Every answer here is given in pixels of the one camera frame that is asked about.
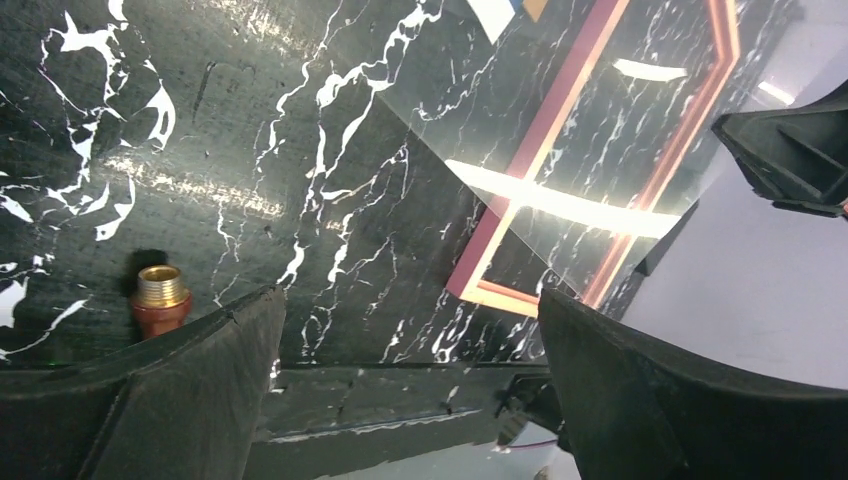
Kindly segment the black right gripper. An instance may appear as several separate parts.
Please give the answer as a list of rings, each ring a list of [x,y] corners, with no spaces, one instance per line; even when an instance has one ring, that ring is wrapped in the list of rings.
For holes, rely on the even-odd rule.
[[[777,209],[847,216],[847,84],[796,108],[723,114],[712,132]]]

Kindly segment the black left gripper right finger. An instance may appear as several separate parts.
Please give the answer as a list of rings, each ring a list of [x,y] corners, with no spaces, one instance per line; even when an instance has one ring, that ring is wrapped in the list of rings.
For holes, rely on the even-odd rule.
[[[847,394],[694,354],[556,291],[537,319],[584,479],[843,479]]]

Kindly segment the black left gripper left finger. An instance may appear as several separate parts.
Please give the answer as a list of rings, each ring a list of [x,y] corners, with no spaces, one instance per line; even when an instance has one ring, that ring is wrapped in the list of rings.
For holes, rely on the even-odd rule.
[[[76,365],[1,372],[5,479],[238,479],[285,320],[266,287]]]

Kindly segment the clear acrylic sheet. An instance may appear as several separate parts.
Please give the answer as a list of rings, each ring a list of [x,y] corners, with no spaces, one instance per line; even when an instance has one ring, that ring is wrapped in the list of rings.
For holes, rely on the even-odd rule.
[[[384,100],[450,170],[462,162],[503,174],[595,2],[548,1],[538,22],[522,6],[492,44],[467,1],[381,1],[375,17],[395,21],[400,63]],[[624,2],[535,177],[530,205],[520,208],[505,234],[518,237],[579,298],[615,235],[571,214],[557,216],[538,192],[634,208],[715,60],[709,1]],[[711,121],[753,96],[770,54],[802,16],[797,1],[733,2],[740,58],[653,209],[679,221],[661,237],[649,227],[648,236],[637,238],[602,304],[694,207],[717,148]],[[499,248],[484,279],[535,295],[497,278]]]

